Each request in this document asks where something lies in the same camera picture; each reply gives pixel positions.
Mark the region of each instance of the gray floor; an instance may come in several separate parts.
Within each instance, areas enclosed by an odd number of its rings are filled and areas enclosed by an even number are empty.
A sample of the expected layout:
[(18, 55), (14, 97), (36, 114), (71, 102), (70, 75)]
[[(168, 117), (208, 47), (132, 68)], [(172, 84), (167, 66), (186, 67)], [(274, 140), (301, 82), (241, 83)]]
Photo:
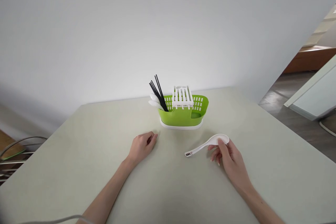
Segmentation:
[(336, 137), (310, 121), (283, 106), (315, 73), (290, 73), (280, 76), (260, 101), (259, 106), (285, 124), (288, 128), (336, 162)]

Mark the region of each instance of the white tray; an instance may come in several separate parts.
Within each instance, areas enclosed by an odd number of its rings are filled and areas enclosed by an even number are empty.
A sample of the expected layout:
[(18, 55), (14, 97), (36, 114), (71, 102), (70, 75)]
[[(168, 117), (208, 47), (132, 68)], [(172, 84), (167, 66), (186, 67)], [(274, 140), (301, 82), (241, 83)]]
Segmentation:
[(167, 125), (167, 124), (164, 124), (163, 121), (161, 120), (160, 118), (160, 123), (163, 127), (167, 128), (167, 129), (171, 129), (171, 130), (197, 130), (198, 128), (200, 128), (203, 124), (203, 119), (202, 121), (196, 125), (196, 126), (170, 126), (170, 125)]

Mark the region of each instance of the black chopstick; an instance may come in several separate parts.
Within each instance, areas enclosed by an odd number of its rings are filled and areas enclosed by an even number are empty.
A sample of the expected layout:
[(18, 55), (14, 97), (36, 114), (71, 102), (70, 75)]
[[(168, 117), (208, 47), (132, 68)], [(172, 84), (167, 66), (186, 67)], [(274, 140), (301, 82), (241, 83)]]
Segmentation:
[(160, 94), (163, 97), (163, 93), (162, 93), (162, 89), (161, 89), (161, 86), (160, 86), (158, 75), (155, 75), (155, 80), (156, 80), (156, 84), (157, 84), (157, 86), (159, 88)]
[(151, 82), (149, 83), (149, 85), (150, 85), (150, 87), (152, 88), (154, 94), (158, 97), (159, 94), (158, 94), (158, 92), (156, 91), (155, 87), (153, 87), (153, 85), (152, 85)]
[(159, 99), (160, 105), (163, 108), (164, 111), (168, 112), (168, 108), (165, 102), (165, 98), (163, 96), (161, 96), (158, 92), (158, 90), (156, 89), (156, 86), (154, 85), (153, 81), (151, 80), (149, 83), (150, 87), (152, 88), (154, 94), (157, 96), (157, 98)]
[[(158, 86), (158, 89), (159, 89), (159, 92), (160, 92), (161, 98), (162, 98), (162, 100), (164, 101), (164, 100), (165, 100), (165, 98), (164, 98), (164, 96), (163, 96), (163, 93), (162, 93), (162, 90), (161, 90), (161, 86), (160, 86), (160, 82), (159, 82), (158, 75), (155, 75), (154, 77), (155, 77), (155, 81), (156, 81), (156, 84), (157, 84), (157, 86)], [(166, 103), (165, 103), (165, 102), (164, 102), (164, 107), (163, 107), (163, 108), (165, 108), (165, 110), (167, 110), (167, 111), (168, 111), (168, 108), (167, 108), (167, 105), (166, 105)]]
[(152, 90), (153, 90), (154, 94), (156, 95), (156, 97), (159, 99), (160, 105), (163, 108), (163, 110), (166, 111), (166, 112), (168, 112), (168, 109), (167, 110), (165, 109), (165, 107), (167, 107), (166, 103), (165, 103), (164, 100), (162, 100), (162, 97), (160, 96), (160, 94), (156, 90), (156, 87), (152, 83), (149, 83), (149, 85), (152, 88)]

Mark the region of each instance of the ceramic spoon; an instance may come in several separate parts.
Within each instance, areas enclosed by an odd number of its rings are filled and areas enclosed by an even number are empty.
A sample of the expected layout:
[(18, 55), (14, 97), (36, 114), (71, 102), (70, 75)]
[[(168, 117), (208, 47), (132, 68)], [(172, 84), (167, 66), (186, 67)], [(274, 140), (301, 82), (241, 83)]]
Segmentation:
[(213, 135), (204, 144), (202, 144), (201, 146), (198, 146), (196, 149), (193, 149), (192, 151), (185, 152), (184, 155), (188, 158), (194, 155), (196, 152), (200, 151), (205, 146), (218, 145), (218, 138), (222, 139), (225, 144), (228, 144), (228, 142), (230, 141), (230, 138), (227, 135), (224, 135), (224, 134)]
[(150, 98), (151, 98), (153, 101), (155, 101), (155, 102), (157, 102), (157, 103), (160, 104), (160, 100), (159, 100), (159, 98), (158, 98), (155, 94), (150, 94), (149, 96), (150, 96)]
[(150, 105), (152, 105), (153, 107), (156, 107), (157, 109), (161, 109), (162, 111), (164, 111), (164, 109), (162, 108), (162, 106), (159, 103), (157, 103), (156, 101), (149, 100), (148, 103)]

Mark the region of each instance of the white table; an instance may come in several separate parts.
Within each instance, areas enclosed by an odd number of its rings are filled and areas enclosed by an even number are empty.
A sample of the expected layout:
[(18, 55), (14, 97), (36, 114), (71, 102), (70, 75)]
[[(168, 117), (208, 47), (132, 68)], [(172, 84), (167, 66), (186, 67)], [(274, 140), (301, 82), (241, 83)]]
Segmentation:
[(210, 104), (194, 131), (163, 128), (149, 98), (81, 106), (0, 187), (2, 216), (19, 223), (83, 213), (133, 138), (153, 130), (157, 144), (127, 179), (108, 223), (257, 223), (206, 149), (184, 156), (216, 133), (234, 141), (253, 185), (285, 222), (336, 221), (336, 164), (232, 88), (195, 93)]

